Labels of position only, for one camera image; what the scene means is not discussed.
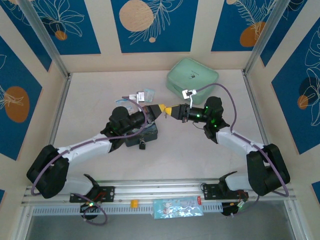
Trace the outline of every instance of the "beige wall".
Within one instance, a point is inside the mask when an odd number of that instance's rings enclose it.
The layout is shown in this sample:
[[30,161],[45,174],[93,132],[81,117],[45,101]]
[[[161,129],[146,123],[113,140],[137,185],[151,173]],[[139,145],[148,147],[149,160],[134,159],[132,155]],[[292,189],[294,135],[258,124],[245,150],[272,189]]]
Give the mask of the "beige wall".
[[1,7],[0,36],[42,86],[18,160],[0,154],[0,189],[6,192],[0,208],[0,239],[6,240],[13,230],[26,186],[30,184],[26,177],[27,170],[49,140],[65,81],[54,64],[50,72],[44,69]]
[[271,82],[319,19],[319,9],[319,0],[308,0],[266,68],[259,59],[249,75],[267,136],[281,150],[314,239],[320,236],[320,205],[311,184],[320,180],[320,145],[298,154]]
[[191,52],[121,53],[110,0],[85,0],[101,54],[64,55],[70,72],[170,70],[183,57],[214,69],[243,69],[251,51],[211,52],[225,0],[199,0]]

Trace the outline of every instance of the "white floor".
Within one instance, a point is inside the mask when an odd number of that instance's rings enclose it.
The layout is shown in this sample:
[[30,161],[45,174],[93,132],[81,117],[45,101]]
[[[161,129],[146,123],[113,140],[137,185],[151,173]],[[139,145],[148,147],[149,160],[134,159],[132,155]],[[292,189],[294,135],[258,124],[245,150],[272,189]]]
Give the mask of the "white floor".
[[[241,71],[217,72],[218,83],[229,89],[237,107],[234,129],[261,143]],[[182,104],[183,101],[166,88],[166,75],[167,71],[74,73],[54,146],[64,147],[95,136],[109,121],[116,100],[144,88],[156,91],[151,104]],[[212,95],[222,98],[223,118],[231,124],[234,111],[228,95],[218,86]],[[207,139],[204,131],[191,122],[165,118],[163,113],[156,125],[158,139],[147,142],[146,150],[123,144],[106,156],[78,165],[73,172],[90,174],[96,180],[169,180],[219,178],[246,168],[246,159]]]

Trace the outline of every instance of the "green plastic box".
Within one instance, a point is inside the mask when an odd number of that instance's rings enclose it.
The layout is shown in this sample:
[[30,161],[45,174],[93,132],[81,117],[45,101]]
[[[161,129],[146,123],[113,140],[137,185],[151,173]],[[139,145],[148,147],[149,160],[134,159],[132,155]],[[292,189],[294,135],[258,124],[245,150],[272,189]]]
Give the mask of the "green plastic box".
[[[215,83],[218,78],[219,74],[215,70],[186,57],[181,59],[167,74],[166,87],[179,98],[184,99],[183,90],[197,90],[208,84]],[[193,104],[200,105],[207,100],[214,87],[207,87],[192,96]]]

